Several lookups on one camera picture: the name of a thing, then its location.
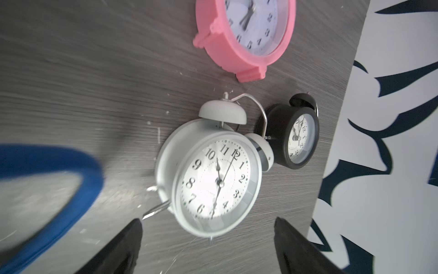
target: alarm clock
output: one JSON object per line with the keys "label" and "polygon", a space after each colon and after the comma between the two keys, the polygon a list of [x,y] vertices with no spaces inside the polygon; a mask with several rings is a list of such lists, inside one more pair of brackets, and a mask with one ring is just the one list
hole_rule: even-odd
{"label": "alarm clock", "polygon": [[[235,102],[253,100],[262,112],[261,134],[242,135],[225,123],[244,125],[245,110]],[[249,94],[206,102],[199,117],[176,129],[163,144],[155,168],[162,204],[143,219],[167,209],[183,229],[197,237],[214,237],[236,227],[258,196],[262,171],[274,163],[265,140],[267,118]]]}
{"label": "alarm clock", "polygon": [[263,79],[289,45],[295,12],[295,0],[197,0],[193,45],[239,82]]}
{"label": "alarm clock", "polygon": [[[289,105],[275,104],[266,109],[266,138],[275,162],[291,169],[302,168],[315,152],[319,139],[319,112],[315,99],[298,93]],[[256,132],[264,130],[260,120]]]}

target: clock face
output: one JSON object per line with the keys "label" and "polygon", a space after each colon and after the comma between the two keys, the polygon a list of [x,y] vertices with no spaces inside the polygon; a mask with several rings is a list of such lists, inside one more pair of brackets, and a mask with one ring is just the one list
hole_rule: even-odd
{"label": "clock face", "polygon": [[288,0],[225,0],[228,24],[248,52],[268,55],[286,30]]}
{"label": "clock face", "polygon": [[308,117],[301,115],[294,122],[292,131],[289,135],[289,141],[287,144],[287,151],[291,161],[295,161],[303,153],[304,148],[308,142]]}
{"label": "clock face", "polygon": [[195,219],[214,219],[231,212],[247,191],[251,167],[238,141],[223,139],[199,152],[181,183],[181,201]]}

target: clock hand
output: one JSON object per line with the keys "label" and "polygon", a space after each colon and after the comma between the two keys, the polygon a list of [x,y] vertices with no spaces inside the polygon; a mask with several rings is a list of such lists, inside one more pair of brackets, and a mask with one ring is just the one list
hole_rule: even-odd
{"label": "clock hand", "polygon": [[295,129],[295,126],[293,126],[293,127],[292,127],[292,130],[293,130],[293,137],[292,137],[292,140],[293,140],[293,141],[296,141],[296,140],[297,140],[297,129]]}
{"label": "clock hand", "polygon": [[304,123],[304,118],[303,118],[301,125],[300,125],[300,128],[298,130],[298,137],[297,137],[298,138],[298,145],[300,145],[300,133],[301,133],[301,128],[303,127],[303,123]]}
{"label": "clock hand", "polygon": [[216,157],[216,171],[218,172],[218,180],[220,180],[220,174],[219,174],[220,166],[219,166],[218,157]]}
{"label": "clock hand", "polygon": [[220,174],[219,174],[220,166],[219,166],[219,160],[218,160],[217,157],[216,157],[216,171],[218,172],[218,181],[217,181],[217,184],[218,184],[218,186],[219,186],[219,189],[218,189],[218,194],[216,195],[215,202],[213,203],[212,219],[213,219],[213,215],[215,214],[215,209],[216,209],[216,206],[217,206],[217,201],[218,201],[218,197],[219,197],[220,190],[221,190],[222,187],[224,186],[224,182],[221,180],[221,178],[220,178]]}
{"label": "clock hand", "polygon": [[[225,176],[223,177],[223,180],[221,180],[220,177],[219,177],[219,180],[218,180],[218,186],[219,186],[219,189],[218,189],[218,194],[216,195],[216,200],[215,200],[215,202],[213,203],[212,219],[213,219],[213,215],[214,215],[214,213],[215,213],[215,208],[216,208],[216,206],[217,206],[217,201],[218,201],[218,197],[219,197],[220,190],[221,190],[221,188],[223,188],[224,185],[225,185],[225,177],[226,177],[226,175],[228,174],[228,171],[230,170],[230,167],[231,167],[231,165],[233,164],[233,161],[234,161],[234,156],[233,156],[233,159],[232,159],[231,162],[230,162],[230,165],[228,166],[228,169],[226,170],[226,173],[225,173]],[[218,170],[218,168],[219,168],[219,170],[220,170],[220,166],[219,166],[218,158],[216,158],[216,170],[218,171],[218,174],[219,174],[219,170]]]}
{"label": "clock hand", "polygon": [[234,161],[234,156],[233,156],[233,159],[230,162],[230,165],[228,166],[228,169],[226,170],[225,176],[223,177],[223,181],[225,181],[225,177],[228,174],[228,170],[230,170],[230,167],[231,167],[231,164],[233,163],[233,161]]}
{"label": "clock hand", "polygon": [[247,27],[248,27],[248,23],[249,20],[251,19],[251,16],[254,14],[255,11],[255,6],[254,6],[254,1],[250,0],[250,5],[248,7],[248,12],[247,14],[242,18],[242,20],[240,21],[240,25],[242,25],[242,23],[245,21],[245,24],[243,26],[244,31],[246,31]]}

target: pink clock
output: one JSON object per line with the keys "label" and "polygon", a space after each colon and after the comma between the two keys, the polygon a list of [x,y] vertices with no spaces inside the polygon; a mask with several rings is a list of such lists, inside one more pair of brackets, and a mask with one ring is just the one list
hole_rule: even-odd
{"label": "pink clock", "polygon": [[193,45],[239,82],[263,79],[289,45],[295,10],[295,0],[197,0]]}

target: wood grain surface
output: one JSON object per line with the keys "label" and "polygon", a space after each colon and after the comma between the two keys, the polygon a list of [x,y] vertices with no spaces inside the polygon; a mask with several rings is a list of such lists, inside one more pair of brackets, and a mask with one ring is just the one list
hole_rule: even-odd
{"label": "wood grain surface", "polygon": [[[311,221],[369,0],[300,0],[292,40],[266,78],[238,83],[192,39],[195,0],[0,2],[0,142],[73,147],[96,157],[105,186],[88,213],[23,273],[74,273],[129,221],[159,204],[147,192],[163,141],[207,100],[248,92],[264,107],[310,92],[320,140],[300,170],[275,164],[230,233],[208,240],[169,212],[143,221],[135,273],[279,273],[277,216],[303,234]],[[242,101],[251,132],[259,115]],[[161,142],[158,144],[158,128]],[[3,261],[68,201],[65,174],[0,184]]]}

